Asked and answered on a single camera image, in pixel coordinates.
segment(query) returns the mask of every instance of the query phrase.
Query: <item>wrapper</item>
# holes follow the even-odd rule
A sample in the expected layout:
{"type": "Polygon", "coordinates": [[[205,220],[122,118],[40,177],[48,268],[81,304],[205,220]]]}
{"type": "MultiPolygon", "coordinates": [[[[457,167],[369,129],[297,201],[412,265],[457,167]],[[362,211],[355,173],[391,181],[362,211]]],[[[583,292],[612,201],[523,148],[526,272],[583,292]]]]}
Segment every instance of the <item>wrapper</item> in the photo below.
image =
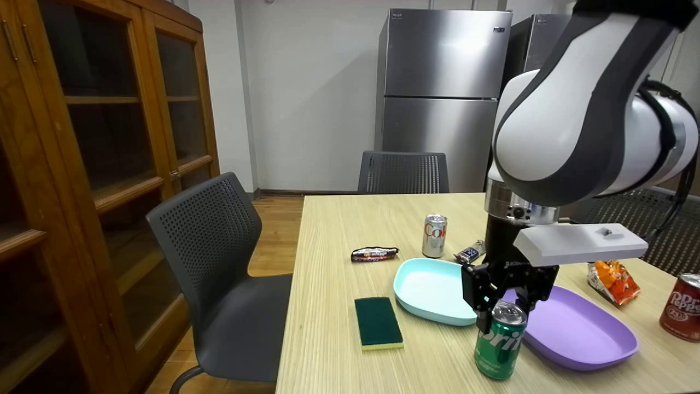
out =
{"type": "Polygon", "coordinates": [[[618,262],[589,264],[589,285],[617,306],[625,306],[639,295],[639,285],[618,262]]]}

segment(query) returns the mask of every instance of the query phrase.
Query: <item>cabinet handle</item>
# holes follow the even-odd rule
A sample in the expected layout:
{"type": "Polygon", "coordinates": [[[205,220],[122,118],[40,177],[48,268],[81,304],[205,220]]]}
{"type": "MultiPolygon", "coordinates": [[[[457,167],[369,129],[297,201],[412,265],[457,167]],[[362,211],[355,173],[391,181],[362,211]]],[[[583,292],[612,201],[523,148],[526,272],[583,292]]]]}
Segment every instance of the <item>cabinet handle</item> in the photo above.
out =
{"type": "Polygon", "coordinates": [[[7,42],[8,54],[13,55],[13,61],[18,63],[18,48],[15,48],[15,42],[13,42],[13,35],[8,32],[7,20],[1,20],[1,34],[5,34],[5,42],[7,42]]]}
{"type": "Polygon", "coordinates": [[[25,51],[29,51],[31,61],[37,67],[37,63],[40,63],[40,61],[37,61],[37,54],[35,54],[35,47],[31,44],[29,26],[25,26],[25,24],[22,24],[22,37],[23,37],[23,47],[25,47],[25,51]]]}

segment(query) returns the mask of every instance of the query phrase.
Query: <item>chip bag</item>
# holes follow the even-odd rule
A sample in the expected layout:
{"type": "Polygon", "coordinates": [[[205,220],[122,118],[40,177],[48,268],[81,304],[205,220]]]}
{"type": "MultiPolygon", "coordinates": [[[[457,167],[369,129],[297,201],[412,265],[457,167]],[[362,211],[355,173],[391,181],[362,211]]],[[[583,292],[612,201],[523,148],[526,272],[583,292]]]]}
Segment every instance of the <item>chip bag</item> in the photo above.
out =
{"type": "Polygon", "coordinates": [[[589,285],[614,306],[625,306],[639,295],[639,288],[618,262],[589,264],[589,285]]]}

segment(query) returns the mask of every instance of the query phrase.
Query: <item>soda can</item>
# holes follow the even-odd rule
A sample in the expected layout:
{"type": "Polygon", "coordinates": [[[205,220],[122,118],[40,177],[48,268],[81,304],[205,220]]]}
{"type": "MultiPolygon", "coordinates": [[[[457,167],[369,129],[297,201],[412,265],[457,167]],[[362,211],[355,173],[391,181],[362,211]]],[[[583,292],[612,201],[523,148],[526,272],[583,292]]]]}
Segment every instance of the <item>soda can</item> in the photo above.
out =
{"type": "Polygon", "coordinates": [[[501,300],[492,311],[488,336],[478,330],[475,364],[492,382],[505,382],[513,373],[526,315],[513,302],[501,300]]]}
{"type": "Polygon", "coordinates": [[[422,257],[439,258],[443,252],[445,217],[429,214],[422,227],[422,257]]]}
{"type": "Polygon", "coordinates": [[[700,343],[700,277],[680,274],[660,314],[660,326],[687,343],[700,343]]]}

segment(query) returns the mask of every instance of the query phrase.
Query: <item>gray office chair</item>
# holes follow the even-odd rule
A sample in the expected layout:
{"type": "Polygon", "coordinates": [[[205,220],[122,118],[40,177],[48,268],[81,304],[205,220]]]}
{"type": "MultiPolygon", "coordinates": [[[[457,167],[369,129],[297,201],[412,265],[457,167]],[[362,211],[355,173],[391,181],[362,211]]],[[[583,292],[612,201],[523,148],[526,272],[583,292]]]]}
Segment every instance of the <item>gray office chair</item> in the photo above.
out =
{"type": "Polygon", "coordinates": [[[647,239],[644,262],[677,277],[700,272],[700,199],[687,198],[677,217],[653,237],[653,231],[672,209],[673,196],[664,189],[643,189],[608,199],[589,199],[568,211],[573,224],[624,224],[647,239]]]}
{"type": "Polygon", "coordinates": [[[443,153],[365,152],[358,172],[358,193],[447,193],[443,153]]]}
{"type": "Polygon", "coordinates": [[[291,277],[248,279],[262,224],[234,173],[219,176],[147,214],[158,245],[190,306],[201,375],[274,384],[286,323],[291,277]]]}

